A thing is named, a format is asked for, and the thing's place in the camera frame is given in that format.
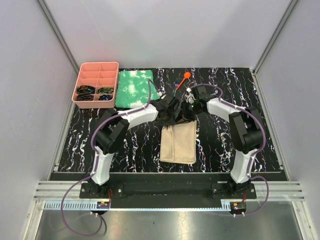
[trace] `orange spoon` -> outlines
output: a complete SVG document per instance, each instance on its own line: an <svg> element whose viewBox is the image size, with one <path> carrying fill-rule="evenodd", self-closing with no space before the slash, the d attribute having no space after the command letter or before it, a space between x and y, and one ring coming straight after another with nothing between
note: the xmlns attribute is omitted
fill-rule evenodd
<svg viewBox="0 0 320 240"><path fill-rule="evenodd" d="M184 81L185 81L186 79L189 79L189 78L191 77L191 73L188 72L188 71L186 71L186 72L184 73L183 77L184 77L184 78L182 79L182 81L180 82L180 84L176 87L177 90L180 88L180 86L184 83Z"/></svg>

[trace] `white wall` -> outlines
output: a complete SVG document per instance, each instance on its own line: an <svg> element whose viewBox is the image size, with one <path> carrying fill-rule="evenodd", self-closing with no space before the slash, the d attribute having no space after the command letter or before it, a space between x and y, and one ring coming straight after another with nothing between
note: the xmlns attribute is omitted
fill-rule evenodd
<svg viewBox="0 0 320 240"><path fill-rule="evenodd" d="M258 72L290 177L320 236L320 2L297 5Z"/></svg>
<svg viewBox="0 0 320 240"><path fill-rule="evenodd" d="M0 2L0 239L20 238L76 74L35 0Z"/></svg>
<svg viewBox="0 0 320 240"><path fill-rule="evenodd" d="M46 0L78 64L251 67L290 0Z"/></svg>

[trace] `beige cloth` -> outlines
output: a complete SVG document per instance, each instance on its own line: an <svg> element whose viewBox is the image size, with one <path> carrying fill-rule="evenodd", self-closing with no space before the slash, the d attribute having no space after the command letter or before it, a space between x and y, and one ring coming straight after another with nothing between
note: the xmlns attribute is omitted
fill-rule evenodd
<svg viewBox="0 0 320 240"><path fill-rule="evenodd" d="M197 121L164 126L161 132L160 161L176 164L196 162Z"/></svg>

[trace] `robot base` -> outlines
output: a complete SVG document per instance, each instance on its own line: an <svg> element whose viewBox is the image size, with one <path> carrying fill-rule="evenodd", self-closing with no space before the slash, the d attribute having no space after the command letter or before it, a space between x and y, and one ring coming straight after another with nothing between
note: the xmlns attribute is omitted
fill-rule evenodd
<svg viewBox="0 0 320 240"><path fill-rule="evenodd" d="M255 185L250 183L245 189L234 194L230 194L226 183L212 183L212 198L213 199L243 199L244 193L246 199L257 199Z"/></svg>
<svg viewBox="0 0 320 240"><path fill-rule="evenodd" d="M98 186L98 189L92 186L92 183L82 183L79 198L81 199L108 199L112 192L112 199L121 199L123 197L123 183L111 183Z"/></svg>

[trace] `black marble surface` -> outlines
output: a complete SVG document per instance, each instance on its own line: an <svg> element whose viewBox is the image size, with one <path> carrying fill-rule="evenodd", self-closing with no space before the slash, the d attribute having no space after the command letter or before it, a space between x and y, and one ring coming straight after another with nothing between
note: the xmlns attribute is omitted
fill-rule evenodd
<svg viewBox="0 0 320 240"><path fill-rule="evenodd" d="M177 79L184 72L191 72L177 91L181 99L188 85L209 83L223 90L223 99L243 107L258 107L267 143L264 150L256 156L252 171L278 172L280 167L262 113L258 93L248 68L152 68L153 81L163 93L173 95ZM104 109L79 109L75 106L62 156L59 172L89 172L92 170L94 151L90 147L90 133L93 123L104 113ZM131 128L123 141L122 153L116 153L111 172L229 172L234 164L235 150L229 133L229 125L221 118L199 114L196 130L196 163L173 164L159 161L161 125L156 122L141 124Z"/></svg>

